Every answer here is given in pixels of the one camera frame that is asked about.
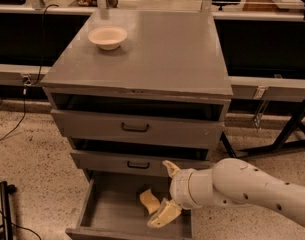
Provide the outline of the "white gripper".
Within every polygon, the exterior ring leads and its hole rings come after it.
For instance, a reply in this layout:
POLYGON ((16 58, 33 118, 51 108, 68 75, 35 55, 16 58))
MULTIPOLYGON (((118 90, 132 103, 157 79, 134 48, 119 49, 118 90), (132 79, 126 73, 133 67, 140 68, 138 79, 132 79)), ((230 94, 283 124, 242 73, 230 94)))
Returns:
POLYGON ((162 228, 174 221, 182 211, 201 208, 213 203, 212 170, 182 169, 169 160, 162 164, 168 176, 172 178, 170 195, 172 200, 164 198, 160 208, 147 222, 150 228, 162 228))

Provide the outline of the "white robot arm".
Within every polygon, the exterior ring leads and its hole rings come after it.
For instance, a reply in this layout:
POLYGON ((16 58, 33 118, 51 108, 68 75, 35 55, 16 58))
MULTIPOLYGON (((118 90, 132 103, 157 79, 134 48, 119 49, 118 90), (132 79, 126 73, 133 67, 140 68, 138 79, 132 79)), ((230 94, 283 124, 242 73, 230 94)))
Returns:
POLYGON ((171 178, 170 199, 147 222, 161 228, 175 220, 182 211, 207 205, 270 209, 305 228, 305 187, 275 178, 254 165, 236 158, 226 158, 210 169, 181 169, 171 161, 163 165, 171 178))

